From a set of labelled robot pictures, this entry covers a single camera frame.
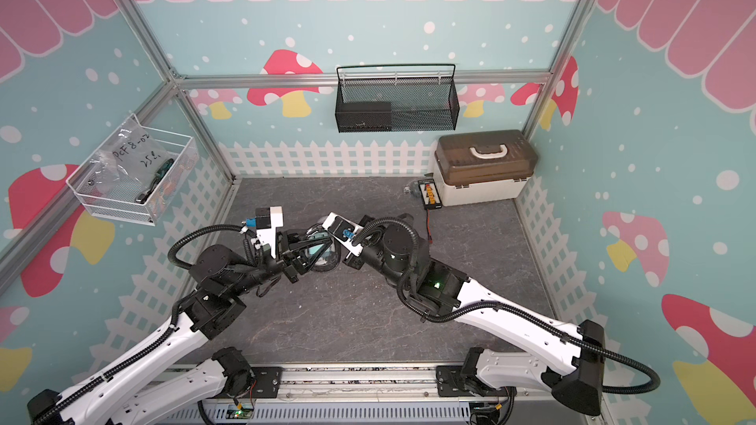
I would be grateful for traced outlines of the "teal wall charger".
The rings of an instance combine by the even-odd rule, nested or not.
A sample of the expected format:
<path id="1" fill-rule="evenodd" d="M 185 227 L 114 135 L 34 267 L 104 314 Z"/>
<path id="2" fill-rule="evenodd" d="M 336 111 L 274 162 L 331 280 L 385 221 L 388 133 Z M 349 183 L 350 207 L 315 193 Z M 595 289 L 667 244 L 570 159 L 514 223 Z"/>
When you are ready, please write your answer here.
<path id="1" fill-rule="evenodd" d="M 319 238 L 319 239 L 316 240 L 316 244 L 314 244 L 313 246 L 311 246 L 308 249 L 308 253 L 310 255 L 314 255 L 319 250 L 321 250 L 323 247 L 327 248 L 330 244 L 331 244 L 331 241 L 330 241 L 329 237 Z"/>

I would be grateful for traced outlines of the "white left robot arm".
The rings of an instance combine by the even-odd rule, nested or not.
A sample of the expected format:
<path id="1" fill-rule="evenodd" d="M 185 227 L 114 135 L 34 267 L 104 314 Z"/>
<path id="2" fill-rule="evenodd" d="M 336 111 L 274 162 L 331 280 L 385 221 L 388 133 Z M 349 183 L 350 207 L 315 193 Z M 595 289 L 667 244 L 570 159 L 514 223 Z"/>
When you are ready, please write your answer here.
<path id="1" fill-rule="evenodd" d="M 27 405 L 35 424 L 149 424 L 189 403 L 251 395 L 256 372 L 235 347 L 214 353 L 189 372 L 152 387 L 151 381 L 189 352 L 226 330 L 245 310 L 243 295 L 264 296 L 281 279 L 292 283 L 326 254 L 332 240 L 315 230 L 280 232 L 216 224 L 195 230 L 169 249 L 195 288 L 177 300 L 169 318 L 100 371 L 61 393 L 44 390 Z"/>

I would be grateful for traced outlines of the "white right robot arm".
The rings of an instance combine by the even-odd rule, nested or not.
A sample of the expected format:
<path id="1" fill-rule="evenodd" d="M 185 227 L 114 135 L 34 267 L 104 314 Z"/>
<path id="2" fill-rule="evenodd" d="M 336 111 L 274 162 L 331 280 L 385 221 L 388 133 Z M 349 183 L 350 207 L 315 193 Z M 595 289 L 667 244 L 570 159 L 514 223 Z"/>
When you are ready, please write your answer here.
<path id="1" fill-rule="evenodd" d="M 560 322 L 499 296 L 431 258 L 427 241 L 399 218 L 372 220 L 366 227 L 337 218 L 328 232 L 348 252 L 348 265 L 383 275 L 421 320 L 472 326 L 529 353 L 529 364 L 515 371 L 502 367 L 494 351 L 471 349 L 462 377 L 475 393 L 539 387 L 573 411 L 600 415 L 608 391 L 602 326 L 590 320 Z"/>

